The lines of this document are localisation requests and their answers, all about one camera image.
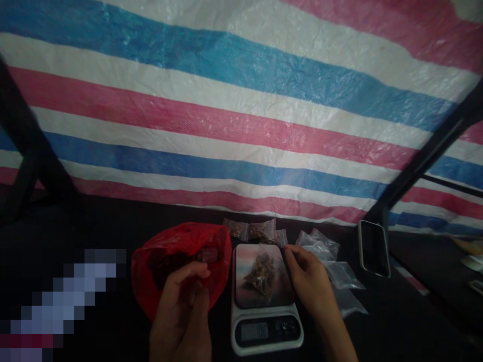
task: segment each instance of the red stripe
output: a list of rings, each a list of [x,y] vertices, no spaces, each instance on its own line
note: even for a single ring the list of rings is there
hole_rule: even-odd
[[[13,184],[17,172],[18,170],[15,168],[0,167],[0,183]],[[182,204],[199,207],[222,206],[245,213],[273,211],[280,215],[302,216],[313,220],[335,217],[349,223],[357,223],[365,215],[365,211],[351,207],[324,207],[318,204],[274,197],[250,199],[222,191],[208,193],[153,190],[110,181],[84,180],[81,178],[73,178],[73,180],[78,189],[85,194],[160,204]],[[37,182],[36,187],[40,188],[42,185]],[[482,205],[441,191],[412,187],[401,201],[432,205],[451,211],[456,215],[483,220]]]
[[[21,68],[10,72],[31,106],[213,138],[402,169],[416,152],[387,142],[177,102]]]
[[[483,120],[468,128],[459,139],[483,145]]]
[[[413,58],[483,73],[483,27],[447,0],[281,0],[319,19],[385,38]]]
[[[0,182],[11,185],[13,180],[15,180],[17,171],[15,168],[0,167]],[[112,181],[84,180],[76,177],[72,179],[78,190],[84,194],[167,205],[219,206],[243,213],[271,211],[288,217],[298,216],[313,220],[334,217],[353,224],[359,222],[366,214],[364,210],[353,207],[326,207],[314,203],[276,197],[251,199],[224,191],[155,190]]]
[[[483,205],[472,203],[442,191],[412,187],[401,201],[432,205],[451,211],[456,215],[483,220]]]
[[[0,334],[0,348],[53,348],[52,334]]]

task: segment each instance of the smartphone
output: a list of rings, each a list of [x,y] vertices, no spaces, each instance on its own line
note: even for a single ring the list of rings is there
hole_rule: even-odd
[[[359,261],[364,270],[381,277],[391,277],[386,233],[382,226],[359,221]]]

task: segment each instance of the black frame bar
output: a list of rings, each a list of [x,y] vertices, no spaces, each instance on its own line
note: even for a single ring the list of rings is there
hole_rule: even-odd
[[[0,126],[24,160],[0,213],[1,223],[14,222],[39,180],[54,202],[80,205],[80,194],[40,129],[4,60],[0,56]]]
[[[438,184],[481,197],[481,192],[477,190],[425,175],[429,168],[431,168],[464,131],[481,120],[483,120],[483,79],[479,81],[464,101],[456,107],[436,132],[434,132],[433,136],[431,136],[423,148],[414,156],[406,168],[387,186],[382,196],[366,214],[364,220],[382,225],[387,232],[389,210],[393,208],[420,178],[425,178],[433,182],[437,180],[436,183]]]

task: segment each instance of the white stripe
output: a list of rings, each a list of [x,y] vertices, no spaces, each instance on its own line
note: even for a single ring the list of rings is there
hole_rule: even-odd
[[[457,215],[449,210],[426,204],[419,203],[406,203],[399,201],[392,209],[391,212],[395,214],[410,213],[415,215],[437,217],[441,220],[445,220],[450,224],[459,224],[469,226],[475,229],[483,228],[483,220],[474,219],[467,216]]]
[[[458,140],[444,153],[445,156],[457,158],[477,165],[483,165],[483,145]]]
[[[0,167],[20,168],[22,160],[20,152],[0,149]]]
[[[270,167],[306,168],[343,177],[390,183],[399,171],[315,154],[220,141],[182,133],[105,122],[32,107],[42,130],[90,141],[196,157],[239,160]]]
[[[2,33],[0,46],[10,66],[175,101],[274,118],[410,148],[420,148],[431,137],[430,132],[415,127],[357,116],[337,108],[267,94],[94,51]]]
[[[369,74],[383,83],[460,102],[477,74],[411,57],[382,37],[320,20],[277,0],[104,0],[170,25],[229,32],[290,54]]]
[[[395,266],[395,268],[405,278],[412,277],[413,276],[409,271],[407,271],[406,269],[404,269],[402,266]]]
[[[460,183],[457,183],[456,181],[453,181],[453,180],[448,180],[448,181],[451,182],[451,183],[454,183],[454,184],[455,183],[460,184]],[[473,196],[473,195],[469,195],[469,194],[466,194],[466,193],[461,192],[461,191],[453,190],[453,189],[450,189],[446,186],[442,186],[440,184],[436,184],[434,182],[427,181],[427,180],[422,179],[422,178],[419,179],[415,183],[414,186],[421,187],[421,188],[424,188],[424,189],[436,190],[436,191],[444,192],[446,194],[455,195],[456,197],[458,197],[460,199],[463,199],[463,200],[466,200],[466,201],[469,201],[469,202],[483,206],[483,199],[482,198],[479,198],[479,197],[476,197],[476,196]]]
[[[0,166],[15,167],[10,159],[18,157],[16,151],[0,150]],[[320,191],[306,190],[294,186],[259,186],[233,179],[190,178],[153,173],[140,173],[110,167],[92,166],[61,160],[72,177],[86,180],[102,180],[122,183],[139,188],[155,190],[185,190],[191,192],[225,191],[251,199],[277,197],[323,205],[343,206],[369,210],[375,200],[340,196]]]
[[[483,2],[481,0],[451,0],[459,18],[483,23]]]
[[[406,225],[389,226],[389,231],[403,231],[403,232],[408,232],[413,234],[427,234],[427,235],[449,235],[447,232],[436,232],[433,229],[428,227],[419,229],[419,228],[406,226]]]

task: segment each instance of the brown dried material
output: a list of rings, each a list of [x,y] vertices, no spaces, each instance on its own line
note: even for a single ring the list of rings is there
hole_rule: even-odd
[[[252,271],[244,280],[253,285],[260,293],[262,293],[267,301],[272,300],[273,284],[275,281],[274,260],[267,253],[257,256]]]
[[[236,222],[229,219],[223,220],[223,225],[226,226],[230,232],[230,236],[238,238],[242,241],[247,240],[249,225],[247,223]]]
[[[259,223],[259,224],[250,224],[250,232],[248,239],[258,239],[258,238],[265,238],[265,239],[275,239],[275,219]]]

